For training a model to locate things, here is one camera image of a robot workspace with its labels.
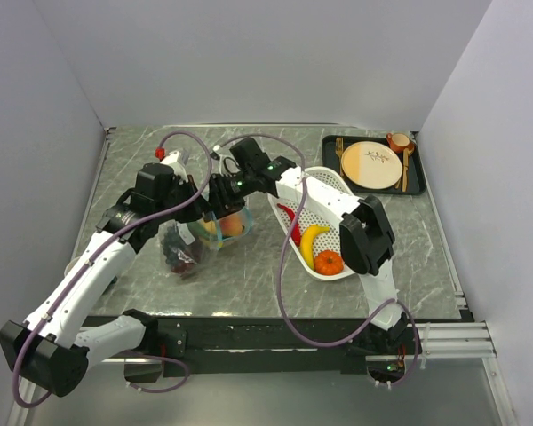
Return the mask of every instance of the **beige plate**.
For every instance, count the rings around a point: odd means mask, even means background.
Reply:
[[[341,156],[341,167],[349,180],[369,189],[393,186],[402,174],[397,154],[377,142],[350,145]]]

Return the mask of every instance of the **fork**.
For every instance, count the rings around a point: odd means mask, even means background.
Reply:
[[[344,170],[341,167],[341,156],[343,154],[344,154],[344,139],[336,138],[336,155],[338,156],[338,160],[339,160],[339,175],[341,177],[344,176]]]

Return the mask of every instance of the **banana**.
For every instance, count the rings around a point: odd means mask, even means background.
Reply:
[[[312,270],[314,269],[314,240],[320,233],[327,233],[329,231],[329,226],[310,225],[302,234],[300,254]]]

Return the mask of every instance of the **marble table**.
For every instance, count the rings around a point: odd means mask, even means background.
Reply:
[[[133,186],[137,171],[153,162],[154,149],[167,127],[118,127],[108,135],[109,148],[94,188],[78,244],[81,254],[102,212]],[[322,165],[321,140],[330,134],[383,137],[383,131],[346,127],[225,127],[189,128],[208,146],[234,135],[264,132],[288,139],[306,154],[307,166]],[[275,157],[296,159],[286,146],[260,140]],[[195,182],[203,178],[203,152],[191,139],[172,138],[167,147],[191,147],[187,165]],[[399,298],[421,320],[457,320],[460,314],[447,257],[428,192],[419,196],[381,196],[396,235],[394,279]],[[136,308],[151,315],[279,317],[274,295],[274,275],[283,232],[264,194],[249,197],[255,220],[250,235],[223,248],[207,268],[188,279],[180,279],[165,268],[159,239],[140,251],[128,271],[109,288],[91,311],[94,316],[115,316]],[[260,259],[256,258],[260,248]],[[302,318],[363,318],[368,307],[357,276],[337,282],[313,280],[289,250],[283,275],[283,294],[291,316]]]

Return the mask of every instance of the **red chili pepper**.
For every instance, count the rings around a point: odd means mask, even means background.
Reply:
[[[279,209],[282,209],[286,212],[288,215],[290,222],[294,220],[294,217],[296,217],[296,214],[290,207],[283,206],[282,204],[276,204],[276,207]],[[298,225],[298,222],[296,223],[296,226],[294,226],[294,229],[292,230],[292,240],[294,241],[294,244],[296,244],[298,247],[300,247],[300,240],[302,240],[302,237],[300,237],[300,226]]]

